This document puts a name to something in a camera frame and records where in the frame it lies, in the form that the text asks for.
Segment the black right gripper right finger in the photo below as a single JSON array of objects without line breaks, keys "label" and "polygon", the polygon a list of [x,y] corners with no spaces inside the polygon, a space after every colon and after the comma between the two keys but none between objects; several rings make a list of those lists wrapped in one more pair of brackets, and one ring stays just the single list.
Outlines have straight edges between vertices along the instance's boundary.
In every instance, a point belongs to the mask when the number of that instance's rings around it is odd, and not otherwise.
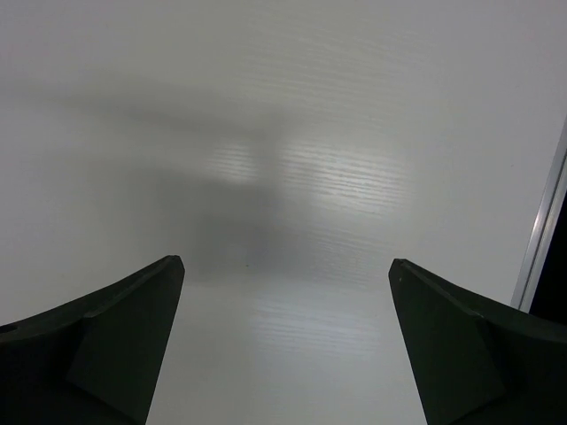
[{"label": "black right gripper right finger", "polygon": [[430,424],[564,424],[566,327],[406,259],[389,282]]}]

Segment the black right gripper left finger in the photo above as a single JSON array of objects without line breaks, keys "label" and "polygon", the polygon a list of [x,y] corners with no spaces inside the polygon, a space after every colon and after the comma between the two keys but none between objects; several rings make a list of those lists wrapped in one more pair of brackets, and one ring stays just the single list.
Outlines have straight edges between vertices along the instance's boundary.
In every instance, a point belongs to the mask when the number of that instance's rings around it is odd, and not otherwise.
[{"label": "black right gripper left finger", "polygon": [[3,424],[144,424],[182,294],[180,257],[1,327]]}]

